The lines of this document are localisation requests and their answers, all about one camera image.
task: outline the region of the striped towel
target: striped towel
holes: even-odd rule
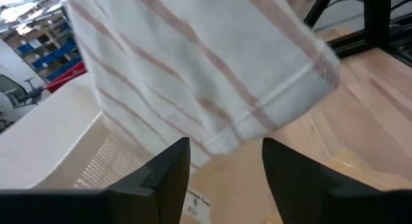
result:
[[[108,126],[143,161],[182,136],[191,169],[337,88],[339,61],[286,0],[68,0]]]

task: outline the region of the wooden desk surface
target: wooden desk surface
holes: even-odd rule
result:
[[[378,189],[412,188],[412,69],[378,49],[344,59],[340,88],[267,136]],[[261,139],[211,161],[190,187],[211,200],[212,223],[281,223]]]

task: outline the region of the blue storage bin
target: blue storage bin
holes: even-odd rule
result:
[[[38,70],[40,68],[43,68],[43,61],[41,59],[39,59],[39,60],[33,62],[32,65],[35,69]]]
[[[76,43],[74,41],[68,41],[66,42],[66,44],[64,44],[64,49],[67,52],[70,52],[72,49],[74,49],[74,47],[76,46]]]
[[[56,72],[54,72],[54,76],[58,78],[60,75],[62,75],[65,72],[65,69],[60,68]]]
[[[17,49],[21,52],[21,54],[24,54],[24,53],[27,53],[28,51],[32,50],[33,47],[30,44],[27,43],[27,44],[24,44],[24,45],[18,47]]]
[[[76,65],[76,62],[77,62],[76,58],[74,58],[74,59],[70,60],[69,62],[67,62],[66,65],[68,67],[68,70],[71,69],[72,67],[74,67],[74,65]]]
[[[66,54],[66,51],[64,50],[64,48],[59,48],[59,49],[57,49],[57,50],[55,50],[55,51],[53,52],[53,55],[54,55],[56,58],[63,57],[64,54]]]
[[[53,54],[49,54],[47,56],[44,56],[43,58],[41,58],[41,60],[47,64],[50,64],[52,62],[55,62],[57,59]]]
[[[67,22],[62,23],[62,29],[63,30],[68,30],[70,29],[70,25]]]
[[[50,82],[53,81],[53,80],[55,80],[55,79],[56,79],[56,77],[54,76],[54,73],[52,73],[51,75],[48,75],[48,76],[47,76],[47,80],[49,80]]]
[[[65,65],[63,65],[62,67],[60,67],[60,69],[58,70],[58,71],[61,71],[61,72],[66,72],[66,71],[68,71],[69,70],[69,66],[67,65],[67,63],[65,64]]]
[[[77,63],[80,63],[80,61],[82,61],[82,58],[81,57],[76,57],[72,61],[74,62],[73,66],[75,66],[75,65],[77,65]]]

